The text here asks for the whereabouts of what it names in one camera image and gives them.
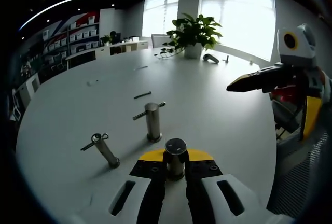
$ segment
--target green leaves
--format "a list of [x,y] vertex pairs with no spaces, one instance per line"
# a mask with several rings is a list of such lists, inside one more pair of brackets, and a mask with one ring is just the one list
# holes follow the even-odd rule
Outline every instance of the green leaves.
[[189,45],[199,43],[205,49],[213,49],[217,43],[216,37],[222,37],[222,34],[216,31],[217,27],[221,25],[215,22],[213,17],[204,17],[200,14],[196,19],[191,15],[183,13],[185,18],[173,20],[172,23],[176,26],[176,30],[167,31],[166,34],[170,36],[171,42],[164,43],[166,48],[162,48],[160,54],[179,53]]
[[219,32],[216,32],[216,31],[213,31],[213,32],[211,33],[211,35],[216,35],[216,36],[218,36],[218,37],[223,37],[222,34],[220,34]]
[[210,25],[212,26],[219,26],[219,27],[222,27],[219,23],[215,22],[215,23],[211,23]]

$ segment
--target black tool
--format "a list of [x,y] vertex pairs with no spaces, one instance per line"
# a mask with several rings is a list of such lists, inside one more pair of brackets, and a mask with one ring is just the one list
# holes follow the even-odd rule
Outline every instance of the black tool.
[[148,93],[143,93],[143,94],[137,95],[137,96],[134,97],[134,100],[136,100],[136,99],[138,99],[138,98],[140,98],[140,97],[143,97],[143,96],[149,95],[149,94],[152,94],[152,92],[149,91]]

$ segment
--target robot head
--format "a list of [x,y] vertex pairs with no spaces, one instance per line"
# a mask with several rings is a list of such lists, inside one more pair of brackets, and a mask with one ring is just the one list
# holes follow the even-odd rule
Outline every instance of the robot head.
[[278,53],[283,64],[296,67],[316,67],[315,37],[304,23],[294,28],[278,30]]

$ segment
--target black screw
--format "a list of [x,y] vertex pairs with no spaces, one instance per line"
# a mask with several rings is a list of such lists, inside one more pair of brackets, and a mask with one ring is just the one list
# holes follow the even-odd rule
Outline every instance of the black screw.
[[219,167],[217,165],[210,166],[211,171],[216,171],[217,169],[219,169]]

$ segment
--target white desk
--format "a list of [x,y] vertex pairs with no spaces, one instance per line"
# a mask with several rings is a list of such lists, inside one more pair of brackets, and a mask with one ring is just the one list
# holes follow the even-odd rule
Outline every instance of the white desk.
[[[234,57],[219,65],[185,60],[182,54],[158,60],[156,52],[95,60],[51,78],[36,92],[19,130],[17,160],[33,193],[58,220],[90,206],[107,211],[109,196],[140,155],[164,148],[174,137],[211,154],[224,174],[238,178],[267,204],[276,159],[269,97],[261,91],[226,91],[235,78],[258,66]],[[133,99],[148,91],[152,94]],[[160,110],[163,138],[148,144],[145,119],[132,117],[147,102],[162,101],[167,103]],[[110,171],[95,148],[80,151],[96,132],[109,134],[119,168]],[[184,179],[166,183],[159,223],[191,223],[185,189]]]

